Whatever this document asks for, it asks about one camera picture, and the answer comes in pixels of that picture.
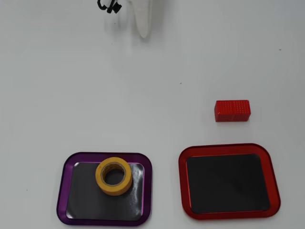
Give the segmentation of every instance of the tape roll hole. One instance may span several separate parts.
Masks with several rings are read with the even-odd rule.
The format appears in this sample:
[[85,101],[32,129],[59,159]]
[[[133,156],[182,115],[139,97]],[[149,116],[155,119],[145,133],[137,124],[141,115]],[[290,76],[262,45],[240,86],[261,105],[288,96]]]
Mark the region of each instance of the tape roll hole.
[[125,179],[125,176],[125,168],[119,163],[109,163],[101,172],[102,181],[109,186],[121,184]]

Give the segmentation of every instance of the metal tray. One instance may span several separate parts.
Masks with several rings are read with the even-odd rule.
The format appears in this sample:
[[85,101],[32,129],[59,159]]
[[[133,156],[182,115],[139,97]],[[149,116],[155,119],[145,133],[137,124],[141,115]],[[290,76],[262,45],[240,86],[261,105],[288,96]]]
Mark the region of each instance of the metal tray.
[[[130,164],[133,182],[120,196],[103,193],[95,181],[98,164],[112,156]],[[57,215],[68,225],[126,226],[143,224],[151,212],[152,165],[137,153],[76,153],[64,164]]]

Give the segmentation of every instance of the black mat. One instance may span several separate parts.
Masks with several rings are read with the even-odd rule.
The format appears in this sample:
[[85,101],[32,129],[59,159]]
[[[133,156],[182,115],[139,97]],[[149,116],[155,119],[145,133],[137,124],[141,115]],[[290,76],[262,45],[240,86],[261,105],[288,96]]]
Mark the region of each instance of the black mat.
[[[143,166],[131,164],[132,186],[123,195],[112,197],[97,185],[98,163],[78,163],[73,168],[67,216],[72,219],[103,219],[137,221],[142,215]],[[110,173],[108,184],[116,184],[120,173]]]
[[203,156],[187,159],[194,213],[268,210],[258,155]]

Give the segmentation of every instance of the red block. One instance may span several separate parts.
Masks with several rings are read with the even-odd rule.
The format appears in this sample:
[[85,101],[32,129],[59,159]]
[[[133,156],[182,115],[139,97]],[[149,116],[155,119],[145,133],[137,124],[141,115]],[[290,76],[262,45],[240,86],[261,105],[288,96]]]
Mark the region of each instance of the red block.
[[251,114],[249,100],[216,101],[214,111],[217,122],[246,122]]

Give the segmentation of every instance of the yellow tape roll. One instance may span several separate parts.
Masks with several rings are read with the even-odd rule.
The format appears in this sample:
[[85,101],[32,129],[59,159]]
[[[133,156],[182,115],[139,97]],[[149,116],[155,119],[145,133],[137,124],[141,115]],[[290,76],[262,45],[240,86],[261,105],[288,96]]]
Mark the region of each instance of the yellow tape roll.
[[[108,185],[105,182],[106,174],[113,170],[120,169],[124,172],[123,180],[117,185]],[[119,157],[110,157],[103,160],[95,171],[95,179],[102,191],[110,196],[119,196],[125,193],[132,185],[132,170],[130,165]]]

